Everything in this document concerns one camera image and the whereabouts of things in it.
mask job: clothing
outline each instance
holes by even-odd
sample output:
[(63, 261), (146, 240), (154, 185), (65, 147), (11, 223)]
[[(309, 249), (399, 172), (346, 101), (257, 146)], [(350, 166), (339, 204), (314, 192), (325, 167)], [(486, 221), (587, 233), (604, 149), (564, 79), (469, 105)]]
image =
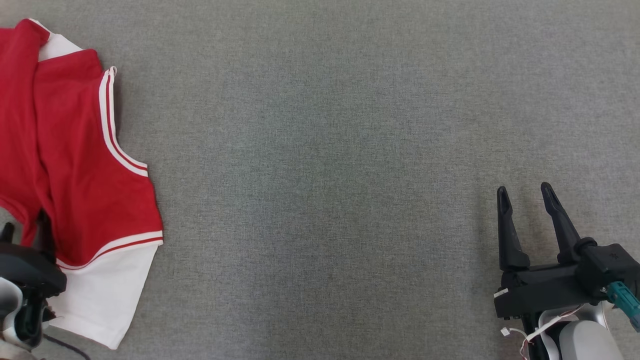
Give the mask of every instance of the clothing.
[(14, 146), (0, 151), (15, 168), (31, 164), (31, 173), (23, 169), (5, 180), (23, 187), (17, 193), (26, 200), (13, 200), (19, 211), (11, 201), (2, 205), (25, 224), (27, 246), (38, 210), (51, 217), (57, 262), (67, 275), (67, 290), (49, 301), (58, 316), (51, 324), (117, 348), (163, 237), (147, 166), (116, 140), (116, 69), (103, 71), (94, 50), (34, 20), (5, 33), (7, 44), (30, 42), (28, 61), (9, 47), (0, 53), (8, 63), (4, 76), (22, 86), (19, 101), (2, 103), (0, 111), (15, 114), (0, 118)]

